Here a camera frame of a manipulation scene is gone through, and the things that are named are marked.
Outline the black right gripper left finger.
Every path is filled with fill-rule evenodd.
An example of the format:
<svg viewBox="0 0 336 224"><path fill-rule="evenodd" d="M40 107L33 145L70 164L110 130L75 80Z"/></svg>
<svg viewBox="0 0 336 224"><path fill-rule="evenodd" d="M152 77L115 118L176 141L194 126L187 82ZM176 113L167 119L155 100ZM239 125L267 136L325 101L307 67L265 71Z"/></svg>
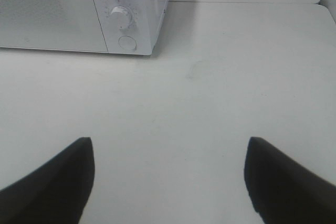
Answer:
<svg viewBox="0 0 336 224"><path fill-rule="evenodd" d="M1 190L1 223L79 223L94 171L92 140L81 137Z"/></svg>

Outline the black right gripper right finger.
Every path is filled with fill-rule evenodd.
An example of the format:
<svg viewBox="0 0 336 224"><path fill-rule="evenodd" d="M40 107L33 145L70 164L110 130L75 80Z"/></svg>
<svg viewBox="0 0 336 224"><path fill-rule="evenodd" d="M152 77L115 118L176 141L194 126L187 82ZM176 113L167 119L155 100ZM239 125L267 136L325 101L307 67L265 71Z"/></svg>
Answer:
<svg viewBox="0 0 336 224"><path fill-rule="evenodd" d="M335 223L335 185L263 138L248 142L244 181L264 223Z"/></svg>

